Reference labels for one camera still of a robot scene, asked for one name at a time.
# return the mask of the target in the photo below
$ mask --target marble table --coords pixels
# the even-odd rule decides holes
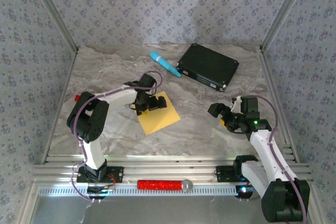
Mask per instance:
[[[105,92],[127,81],[138,80],[148,70],[164,76],[158,92],[165,91],[181,120],[145,135],[134,111],[128,106],[111,112],[100,136],[103,152],[109,155],[244,155],[255,154],[245,135],[232,134],[207,113],[210,104],[230,104],[232,97],[258,94],[269,97],[256,46],[205,45],[240,62],[225,92],[194,81],[177,78],[154,62],[149,53],[158,51],[175,65],[189,45],[123,45],[79,49],[67,87],[49,154],[79,154],[78,143],[66,126],[74,97],[83,91]],[[261,117],[274,125],[270,107],[259,103]]]

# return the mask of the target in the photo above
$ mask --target wall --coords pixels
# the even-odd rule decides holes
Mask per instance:
[[[54,0],[78,45],[261,44],[283,0]]]
[[[13,223],[73,54],[40,0],[0,5],[0,223]]]
[[[297,0],[269,50],[300,158],[336,223],[336,0]]]

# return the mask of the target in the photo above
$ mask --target purple cable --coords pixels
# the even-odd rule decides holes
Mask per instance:
[[[298,200],[300,202],[300,206],[301,206],[301,210],[302,210],[302,224],[306,224],[307,223],[307,213],[306,213],[306,208],[304,207],[304,203],[303,203],[303,200],[302,200],[302,197],[300,195],[300,192],[299,192],[299,189],[298,187],[295,185],[293,179],[290,177],[289,173],[286,171],[286,169],[284,168],[284,166],[282,165],[281,161],[279,160],[277,154],[275,153],[274,151],[274,147],[273,147],[273,144],[271,143],[272,139],[273,139],[273,136],[275,134],[275,131],[277,130],[278,128],[278,114],[277,114],[277,111],[275,109],[275,107],[273,106],[273,104],[268,101],[266,98],[264,97],[261,97],[260,95],[255,95],[256,97],[258,98],[261,98],[263,99],[264,101],[266,101],[270,106],[271,108],[273,109],[273,112],[274,112],[274,116],[275,116],[275,126],[273,128],[273,130],[271,131],[271,134],[269,136],[269,147],[271,149],[271,152],[272,152],[272,155],[274,157],[274,159],[276,160],[276,162],[278,163],[278,165],[280,166],[281,170],[283,171],[283,173],[285,174],[285,176],[288,178],[289,182],[291,183],[294,191],[295,191],[295,194],[297,195],[298,197]]]
[[[83,199],[85,200],[89,200],[89,201],[94,201],[94,199],[90,199],[89,197],[83,195],[79,190],[78,188],[75,186],[75,183],[73,181],[73,177],[75,175],[76,172],[78,172],[78,169],[85,166],[87,160],[88,160],[88,156],[87,156],[87,153],[85,151],[85,148],[84,148],[84,145],[83,145],[83,140],[78,136],[78,132],[77,132],[77,123],[78,123],[78,119],[79,119],[79,115],[82,113],[82,111],[85,109],[85,107],[90,103],[92,102],[94,99],[98,99],[98,98],[102,98],[102,97],[108,97],[112,94],[115,94],[115,93],[118,93],[120,91],[123,91],[123,90],[129,90],[129,89],[141,89],[141,90],[152,90],[152,89],[157,89],[158,87],[160,87],[162,85],[162,82],[163,82],[163,76],[155,71],[155,70],[150,70],[150,71],[147,71],[145,73],[157,73],[161,80],[160,80],[160,83],[155,85],[154,87],[151,87],[151,88],[144,88],[144,87],[125,87],[125,88],[119,88],[119,89],[116,89],[116,90],[112,90],[112,91],[109,91],[109,92],[106,92],[106,93],[103,93],[103,94],[99,94],[99,95],[96,95],[92,98],[90,98],[89,100],[87,100],[83,105],[82,107],[80,107],[80,109],[78,110],[76,116],[75,116],[75,120],[73,121],[74,123],[74,127],[73,127],[73,134],[75,135],[78,143],[79,143],[79,146],[81,147],[82,151],[83,151],[83,155],[84,155],[84,162],[81,163],[79,166],[76,167],[76,169],[73,169],[72,171],[72,174],[71,174],[71,179],[70,179],[70,182],[73,186],[73,188],[75,189],[75,191],[79,194],[80,197],[82,197]]]

